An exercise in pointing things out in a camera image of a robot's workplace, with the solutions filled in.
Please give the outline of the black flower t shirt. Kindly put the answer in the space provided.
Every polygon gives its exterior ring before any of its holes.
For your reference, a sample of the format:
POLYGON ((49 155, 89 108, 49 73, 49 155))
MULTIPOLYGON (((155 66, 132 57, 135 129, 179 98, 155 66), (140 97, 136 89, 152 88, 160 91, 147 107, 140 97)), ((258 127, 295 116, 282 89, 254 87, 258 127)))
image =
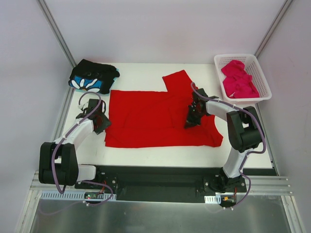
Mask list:
POLYGON ((72 69, 68 84, 70 87, 99 94, 109 94, 115 79, 120 76, 117 68, 82 59, 72 69))

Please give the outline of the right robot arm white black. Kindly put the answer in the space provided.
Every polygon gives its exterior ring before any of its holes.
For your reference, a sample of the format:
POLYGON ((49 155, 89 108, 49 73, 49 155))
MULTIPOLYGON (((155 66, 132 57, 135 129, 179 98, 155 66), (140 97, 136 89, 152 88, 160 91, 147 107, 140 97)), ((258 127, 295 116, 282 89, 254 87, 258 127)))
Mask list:
POLYGON ((184 128, 201 124, 204 116, 216 116, 227 122, 230 154, 219 175, 208 182, 212 191, 225 193, 237 187, 242 181, 242 171, 247 158, 252 153, 262 154, 266 150, 265 137, 254 107, 240 108, 208 97, 204 89, 192 92, 192 103, 188 106, 184 128))

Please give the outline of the left aluminium corner post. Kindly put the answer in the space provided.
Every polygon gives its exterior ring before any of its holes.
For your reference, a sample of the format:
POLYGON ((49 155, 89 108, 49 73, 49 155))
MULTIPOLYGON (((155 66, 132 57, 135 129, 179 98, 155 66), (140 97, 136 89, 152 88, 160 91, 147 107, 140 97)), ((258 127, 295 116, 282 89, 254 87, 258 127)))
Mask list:
POLYGON ((61 33, 61 31, 60 31, 60 29, 59 29, 59 27, 57 25, 53 15, 52 15, 52 12, 49 9, 46 1, 45 0, 37 0, 36 2, 39 5, 39 7, 40 7, 40 9, 41 9, 41 11, 42 11, 46 21, 48 22, 48 24, 49 24, 49 26, 50 26, 50 28, 51 28, 51 30, 52 30, 52 32, 53 32, 57 42, 59 43, 62 51, 65 54, 68 62, 70 63, 70 65, 72 67, 75 67, 77 64, 76 64, 76 62, 75 62, 75 60, 73 58, 73 55, 72 55, 72 53, 71 53, 71 51, 70 51, 70 49, 69 49, 69 47, 68 47, 68 45, 67 45, 67 43, 66 43, 66 41, 65 41, 65 39, 63 37, 63 35, 62 35, 62 33, 61 33))

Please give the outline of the right aluminium corner post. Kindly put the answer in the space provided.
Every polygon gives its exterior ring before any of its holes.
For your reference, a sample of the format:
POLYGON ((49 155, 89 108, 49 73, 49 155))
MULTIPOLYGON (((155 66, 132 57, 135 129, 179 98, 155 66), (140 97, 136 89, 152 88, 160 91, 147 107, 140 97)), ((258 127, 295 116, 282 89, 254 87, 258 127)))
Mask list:
POLYGON ((284 19, 285 15, 289 11, 292 4, 295 2, 295 0, 285 0, 279 9, 277 15, 275 16, 274 20, 272 21, 271 25, 269 26, 265 36, 261 40, 256 52, 254 53, 254 56, 256 58, 259 58, 262 52, 264 51, 265 47, 267 46, 268 42, 272 38, 274 32, 277 30, 278 26, 280 25, 281 21, 284 19))

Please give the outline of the red t shirt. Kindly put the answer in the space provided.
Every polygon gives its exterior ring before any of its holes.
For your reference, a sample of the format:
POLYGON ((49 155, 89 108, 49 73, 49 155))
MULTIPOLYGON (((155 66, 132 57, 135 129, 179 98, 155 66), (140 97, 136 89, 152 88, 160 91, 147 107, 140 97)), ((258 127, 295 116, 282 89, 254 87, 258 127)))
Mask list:
POLYGON ((202 117, 201 124, 185 128, 192 102, 192 80, 182 70, 163 77, 167 90, 112 90, 109 100, 109 126, 105 145, 112 148, 173 146, 219 147, 223 136, 214 116, 202 117))

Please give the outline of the white plastic basket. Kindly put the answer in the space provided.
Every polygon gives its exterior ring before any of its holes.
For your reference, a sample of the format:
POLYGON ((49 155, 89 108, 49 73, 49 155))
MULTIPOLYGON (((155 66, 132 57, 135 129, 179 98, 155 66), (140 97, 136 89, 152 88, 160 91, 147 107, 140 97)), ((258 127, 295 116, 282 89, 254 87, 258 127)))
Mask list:
POLYGON ((255 104, 272 97, 270 87, 252 54, 219 54, 214 63, 223 99, 232 104, 255 104))

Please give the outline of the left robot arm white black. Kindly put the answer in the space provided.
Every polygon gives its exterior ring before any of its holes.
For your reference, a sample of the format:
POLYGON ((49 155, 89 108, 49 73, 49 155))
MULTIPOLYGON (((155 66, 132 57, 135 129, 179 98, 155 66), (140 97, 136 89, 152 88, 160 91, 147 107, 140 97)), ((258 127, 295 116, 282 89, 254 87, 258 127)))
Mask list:
POLYGON ((90 134, 99 135, 111 125, 105 112, 103 100, 89 99, 88 106, 76 117, 73 130, 41 145, 38 172, 41 183, 55 184, 56 174, 59 185, 73 186, 84 180, 93 189, 102 185, 103 178, 96 173, 95 166, 78 164, 76 151, 90 134))

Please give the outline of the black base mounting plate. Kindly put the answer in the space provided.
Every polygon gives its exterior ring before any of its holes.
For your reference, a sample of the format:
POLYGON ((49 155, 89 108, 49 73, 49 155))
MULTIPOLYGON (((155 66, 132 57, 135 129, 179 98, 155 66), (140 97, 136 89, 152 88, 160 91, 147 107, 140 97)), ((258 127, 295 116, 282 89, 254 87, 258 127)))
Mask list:
POLYGON ((202 203, 213 196, 221 173, 218 167, 97 166, 91 184, 76 183, 76 189, 112 188, 117 200, 202 203))

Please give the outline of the aluminium front frame rail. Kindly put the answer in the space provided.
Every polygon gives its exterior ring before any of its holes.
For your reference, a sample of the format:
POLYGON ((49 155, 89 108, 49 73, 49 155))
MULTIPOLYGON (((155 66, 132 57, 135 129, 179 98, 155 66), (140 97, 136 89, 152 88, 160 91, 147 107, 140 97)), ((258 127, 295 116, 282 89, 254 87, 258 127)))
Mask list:
MULTIPOLYGON (((290 180, 284 176, 251 176, 251 195, 293 196, 294 190, 290 180)), ((35 172, 30 190, 57 191, 54 184, 39 182, 38 171, 35 172)))

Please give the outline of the crumpled magenta t shirt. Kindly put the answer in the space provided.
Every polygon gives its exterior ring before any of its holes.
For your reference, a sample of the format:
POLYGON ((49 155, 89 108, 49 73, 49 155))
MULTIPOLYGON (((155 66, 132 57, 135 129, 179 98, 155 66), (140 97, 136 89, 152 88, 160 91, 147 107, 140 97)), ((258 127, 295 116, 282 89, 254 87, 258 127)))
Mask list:
POLYGON ((232 60, 221 69, 225 75, 225 93, 231 99, 259 98, 259 92, 252 82, 253 77, 244 68, 243 62, 232 60))

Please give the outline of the aluminium corner post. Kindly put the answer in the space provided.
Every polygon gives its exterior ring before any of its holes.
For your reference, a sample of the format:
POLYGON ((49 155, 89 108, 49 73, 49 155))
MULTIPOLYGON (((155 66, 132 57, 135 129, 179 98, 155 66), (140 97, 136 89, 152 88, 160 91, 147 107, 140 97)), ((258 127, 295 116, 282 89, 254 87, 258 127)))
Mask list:
POLYGON ((69 47, 68 47, 68 45, 67 45, 67 43, 66 43, 66 41, 65 41, 65 39, 63 37, 63 35, 62 35, 62 33, 61 33, 61 31, 60 31, 60 29, 59 29, 59 27, 57 25, 53 15, 52 15, 52 12, 49 9, 46 1, 45 0, 37 0, 36 2, 39 5, 39 7, 40 7, 40 9, 41 9, 41 11, 42 11, 46 21, 48 22, 48 24, 49 24, 49 26, 50 26, 50 28, 51 28, 51 30, 52 30, 52 32, 53 32, 57 42, 59 43, 62 51, 65 54, 68 62, 70 63, 70 65, 72 67, 75 67, 77 64, 76 64, 76 62, 75 62, 75 60, 73 58, 73 55, 72 55, 72 53, 71 53, 71 51, 70 51, 70 49, 69 49, 69 47))
POLYGON ((277 30, 278 26, 280 25, 281 21, 284 19, 285 15, 289 11, 292 4, 295 2, 295 0, 285 0, 279 9, 277 15, 275 16, 274 20, 272 21, 271 25, 269 26, 265 36, 261 40, 256 52, 254 53, 254 56, 256 58, 259 58, 262 52, 264 51, 265 47, 267 46, 268 42, 272 38, 274 32, 277 30))

